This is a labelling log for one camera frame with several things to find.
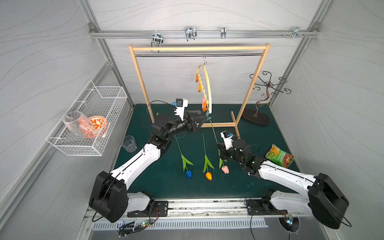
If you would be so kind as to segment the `teal clothes peg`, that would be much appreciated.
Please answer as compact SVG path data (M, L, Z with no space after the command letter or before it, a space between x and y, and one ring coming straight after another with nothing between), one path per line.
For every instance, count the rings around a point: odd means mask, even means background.
M212 117L210 117L209 111L206 112L207 121L210 120Z

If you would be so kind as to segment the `pink tulip flower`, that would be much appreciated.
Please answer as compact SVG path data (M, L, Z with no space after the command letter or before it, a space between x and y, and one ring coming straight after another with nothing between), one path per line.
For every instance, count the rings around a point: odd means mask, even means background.
M216 136L216 133L215 133L215 129L214 129L214 126L213 126L213 123L212 121L210 120L210 124L211 124L211 127L212 127L212 130L213 130L213 134L214 134L214 137L215 137L215 141L216 141L216 144L218 144L218 139L217 139L217 136ZM224 160L221 158L221 152L220 152L220 149L218 149L218 155L219 155L219 167L220 169L225 173L225 174L229 174L229 168L227 165L224 164Z

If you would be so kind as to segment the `orange tulip flower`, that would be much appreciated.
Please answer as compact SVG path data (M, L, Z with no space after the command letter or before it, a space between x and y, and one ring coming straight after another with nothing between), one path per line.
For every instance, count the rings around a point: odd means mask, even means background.
M207 150L206 150L206 144L205 144L205 137L203 135L203 144L204 144L204 168L203 168L203 173L205 174L205 177L211 181L213 179L213 176L212 176L212 173L210 172L210 169L215 169L213 164L211 163L211 161L209 160L208 158L208 155L207 155Z

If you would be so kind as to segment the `blue tulip flower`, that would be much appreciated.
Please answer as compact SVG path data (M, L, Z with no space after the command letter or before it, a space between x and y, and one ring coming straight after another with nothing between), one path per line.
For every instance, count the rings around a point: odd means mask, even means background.
M179 152L180 152L180 155L181 155L181 159L182 159L182 163L183 163L183 172L185 173L185 175L187 176L188 179L191 179L191 178L192 178L192 171L188 170L187 165L191 165L191 166L193 166L194 164L193 164L191 161L189 161L189 160L183 155L177 137L176 137L176 142L177 142L178 149L179 149Z

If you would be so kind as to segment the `yellow wavy clothes hanger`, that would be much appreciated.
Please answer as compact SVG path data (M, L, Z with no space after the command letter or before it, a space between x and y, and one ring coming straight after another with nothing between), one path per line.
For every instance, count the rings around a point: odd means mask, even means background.
M202 65L199 65L197 68L197 73L200 74L200 81L198 82L202 84L202 91L200 93L203 94L203 97L205 97L208 101L208 110L209 113L212 113L212 91L211 91L211 83L210 78L207 71L207 58L206 55L203 55L204 63Z

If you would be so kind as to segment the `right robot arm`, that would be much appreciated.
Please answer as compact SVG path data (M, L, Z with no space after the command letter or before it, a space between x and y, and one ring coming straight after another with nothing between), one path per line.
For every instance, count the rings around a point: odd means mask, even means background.
M220 157L239 163L249 176L280 184L292 193L271 190L264 195L268 208L312 215L324 226L339 229L350 227L345 219L349 206L347 197L326 174L317 176L299 173L254 155L244 140L227 138L218 143Z

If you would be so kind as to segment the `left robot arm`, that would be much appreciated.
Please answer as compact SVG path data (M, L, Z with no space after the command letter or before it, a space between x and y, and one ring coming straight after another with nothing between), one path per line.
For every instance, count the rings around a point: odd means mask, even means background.
M129 187L148 166L165 154L172 143L171 136L183 131L195 133L207 120L208 116L200 111L187 111L176 120L166 115L156 116L151 137L143 148L119 168L97 175L89 207L111 223L125 212L150 212L154 198L145 192L129 194Z

